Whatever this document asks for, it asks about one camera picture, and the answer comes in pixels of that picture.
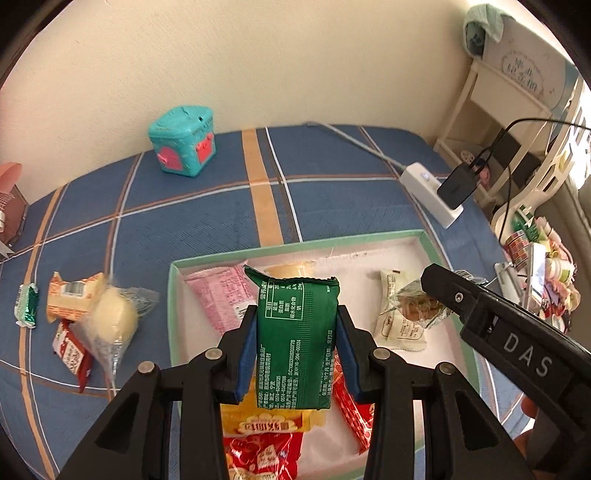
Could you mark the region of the person's right hand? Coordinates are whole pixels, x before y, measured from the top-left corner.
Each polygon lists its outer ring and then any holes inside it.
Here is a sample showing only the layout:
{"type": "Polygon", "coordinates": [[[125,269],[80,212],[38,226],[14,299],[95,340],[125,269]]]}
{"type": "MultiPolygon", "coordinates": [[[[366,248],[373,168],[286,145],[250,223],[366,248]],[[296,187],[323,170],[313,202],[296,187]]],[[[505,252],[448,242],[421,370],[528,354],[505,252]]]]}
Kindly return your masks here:
{"type": "Polygon", "coordinates": [[[527,456],[527,446],[533,431],[533,426],[537,418],[539,408],[537,405],[528,397],[524,397],[521,402],[521,410],[525,416],[529,419],[529,423],[526,425],[524,430],[514,439],[514,443],[521,454],[527,456]]]}

